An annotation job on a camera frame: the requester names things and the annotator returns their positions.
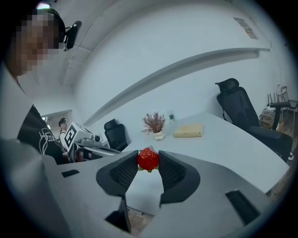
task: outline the strawberry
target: strawberry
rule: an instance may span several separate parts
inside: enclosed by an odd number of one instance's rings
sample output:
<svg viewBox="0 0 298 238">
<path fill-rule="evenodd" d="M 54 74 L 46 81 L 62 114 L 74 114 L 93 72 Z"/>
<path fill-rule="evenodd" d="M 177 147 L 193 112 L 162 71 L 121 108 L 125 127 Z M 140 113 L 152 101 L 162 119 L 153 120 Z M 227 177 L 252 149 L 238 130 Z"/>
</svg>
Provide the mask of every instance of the strawberry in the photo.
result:
<svg viewBox="0 0 298 238">
<path fill-rule="evenodd" d="M 158 166 L 158 153 L 150 148 L 145 148 L 138 156 L 138 164 L 142 169 L 153 170 Z"/>
</svg>

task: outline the black shirt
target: black shirt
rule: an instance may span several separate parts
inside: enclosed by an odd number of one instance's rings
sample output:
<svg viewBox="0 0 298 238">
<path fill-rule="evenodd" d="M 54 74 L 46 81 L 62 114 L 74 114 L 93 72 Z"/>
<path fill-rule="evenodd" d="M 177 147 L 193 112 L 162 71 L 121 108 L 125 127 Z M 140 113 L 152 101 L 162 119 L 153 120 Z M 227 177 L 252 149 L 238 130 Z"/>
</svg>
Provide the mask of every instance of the black shirt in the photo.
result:
<svg viewBox="0 0 298 238">
<path fill-rule="evenodd" d="M 63 152 L 65 151 L 48 129 L 35 106 L 31 107 L 22 124 L 18 140 L 33 146 L 41 154 L 52 156 L 58 165 L 64 164 Z"/>
</svg>

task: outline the floor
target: floor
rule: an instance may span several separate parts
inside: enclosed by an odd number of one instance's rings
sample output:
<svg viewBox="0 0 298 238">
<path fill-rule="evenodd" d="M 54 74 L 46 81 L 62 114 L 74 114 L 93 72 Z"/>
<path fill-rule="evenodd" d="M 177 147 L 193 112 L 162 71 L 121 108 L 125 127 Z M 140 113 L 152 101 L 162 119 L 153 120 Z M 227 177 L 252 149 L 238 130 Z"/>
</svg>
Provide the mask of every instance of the floor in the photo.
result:
<svg viewBox="0 0 298 238">
<path fill-rule="evenodd" d="M 283 122 L 280 123 L 278 131 L 290 135 L 293 138 L 293 146 L 292 151 L 295 150 L 295 147 L 298 145 L 298 116 L 296 115 L 294 129 L 292 128 L 293 115 L 288 114 L 283 116 Z M 289 165 L 289 170 L 282 177 L 282 179 L 278 182 L 276 186 L 271 190 L 271 194 L 269 196 L 272 202 L 276 202 L 287 189 L 289 181 L 294 174 L 294 169 L 298 164 L 298 157 L 293 160 L 288 160 L 287 164 Z M 131 234 L 137 236 L 154 218 L 154 216 L 146 213 L 137 212 L 135 213 L 133 210 L 129 210 L 129 221 L 131 225 Z"/>
</svg>

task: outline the vase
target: vase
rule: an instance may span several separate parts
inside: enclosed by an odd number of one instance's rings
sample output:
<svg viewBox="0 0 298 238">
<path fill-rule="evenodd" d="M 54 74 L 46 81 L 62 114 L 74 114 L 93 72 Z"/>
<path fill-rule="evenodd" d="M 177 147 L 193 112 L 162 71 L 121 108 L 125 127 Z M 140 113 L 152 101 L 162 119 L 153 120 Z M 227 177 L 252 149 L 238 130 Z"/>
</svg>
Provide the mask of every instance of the vase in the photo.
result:
<svg viewBox="0 0 298 238">
<path fill-rule="evenodd" d="M 158 133 L 153 133 L 154 139 L 156 140 L 163 140 L 164 139 L 164 133 L 163 131 L 160 131 Z"/>
</svg>

